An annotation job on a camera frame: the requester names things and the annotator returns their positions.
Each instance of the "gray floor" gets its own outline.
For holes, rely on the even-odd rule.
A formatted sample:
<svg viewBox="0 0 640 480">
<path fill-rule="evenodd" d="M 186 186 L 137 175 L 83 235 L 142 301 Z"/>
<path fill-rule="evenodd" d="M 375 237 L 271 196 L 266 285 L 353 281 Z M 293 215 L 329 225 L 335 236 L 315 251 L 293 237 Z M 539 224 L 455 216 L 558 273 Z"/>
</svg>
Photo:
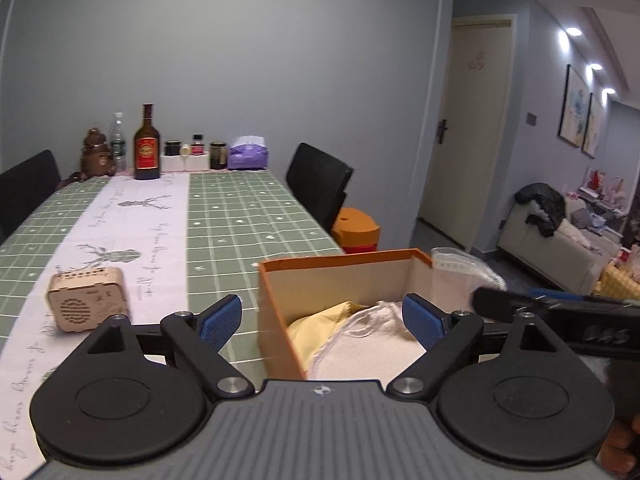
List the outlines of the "gray floor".
<svg viewBox="0 0 640 480">
<path fill-rule="evenodd" d="M 411 247 L 417 247 L 427 254 L 436 247 L 455 247 L 460 249 L 460 246 L 449 237 L 421 221 L 417 221 L 415 224 Z M 512 262 L 507 257 L 491 258 L 487 261 L 487 264 L 504 278 L 508 289 L 513 292 L 526 293 L 532 288 L 549 287 L 548 283 L 543 282 L 539 277 L 528 272 L 527 269 Z"/>
</svg>

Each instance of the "black circular cover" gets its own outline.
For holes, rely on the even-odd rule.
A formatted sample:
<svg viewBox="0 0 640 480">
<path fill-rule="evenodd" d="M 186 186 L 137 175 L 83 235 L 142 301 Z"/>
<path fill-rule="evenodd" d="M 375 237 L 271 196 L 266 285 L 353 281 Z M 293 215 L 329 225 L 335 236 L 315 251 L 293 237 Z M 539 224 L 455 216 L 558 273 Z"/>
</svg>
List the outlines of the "black circular cover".
<svg viewBox="0 0 640 480">
<path fill-rule="evenodd" d="M 33 396 L 31 421 L 47 454 L 86 466 L 137 463 L 199 425 L 204 395 L 189 376 L 144 358 L 112 365 L 110 355 L 60 367 Z"/>
<path fill-rule="evenodd" d="M 463 368 L 438 394 L 464 444 L 518 465 L 559 465 L 599 447 L 612 419 L 604 387 L 575 356 L 519 352 Z"/>
</svg>

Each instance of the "orange bin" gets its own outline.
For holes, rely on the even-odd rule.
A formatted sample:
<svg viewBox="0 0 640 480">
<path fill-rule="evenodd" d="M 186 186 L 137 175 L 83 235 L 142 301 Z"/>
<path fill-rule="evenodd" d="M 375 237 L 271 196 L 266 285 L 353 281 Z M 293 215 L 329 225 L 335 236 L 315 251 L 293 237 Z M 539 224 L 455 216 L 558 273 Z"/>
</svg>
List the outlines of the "orange bin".
<svg viewBox="0 0 640 480">
<path fill-rule="evenodd" d="M 331 234 L 347 254 L 370 253 L 378 249 L 380 226 L 366 213 L 343 207 Z"/>
</svg>

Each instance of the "painting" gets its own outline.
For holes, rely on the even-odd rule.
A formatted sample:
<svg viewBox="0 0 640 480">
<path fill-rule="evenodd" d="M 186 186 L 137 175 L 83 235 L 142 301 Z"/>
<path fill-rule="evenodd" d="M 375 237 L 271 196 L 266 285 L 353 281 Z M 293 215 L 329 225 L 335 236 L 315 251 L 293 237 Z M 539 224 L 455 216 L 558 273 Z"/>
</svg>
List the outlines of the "painting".
<svg viewBox="0 0 640 480">
<path fill-rule="evenodd" d="M 602 120 L 604 118 L 604 108 L 595 94 L 591 94 L 589 103 L 589 113 L 587 118 L 587 131 L 584 135 L 582 150 L 591 158 L 596 157 L 600 134 L 602 133 Z"/>
<path fill-rule="evenodd" d="M 564 105 L 558 136 L 576 147 L 582 146 L 587 130 L 590 92 L 587 83 L 571 65 L 566 69 Z"/>
</svg>

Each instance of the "red label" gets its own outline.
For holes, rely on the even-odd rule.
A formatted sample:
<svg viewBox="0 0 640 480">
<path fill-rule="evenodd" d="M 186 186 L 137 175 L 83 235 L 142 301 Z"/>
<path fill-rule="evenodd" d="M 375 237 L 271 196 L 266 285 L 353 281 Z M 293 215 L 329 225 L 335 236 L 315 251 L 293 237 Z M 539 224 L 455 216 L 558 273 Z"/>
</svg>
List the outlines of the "red label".
<svg viewBox="0 0 640 480">
<path fill-rule="evenodd" d="M 142 137 L 136 140 L 136 168 L 152 170 L 158 167 L 158 140 L 154 137 Z"/>
</svg>

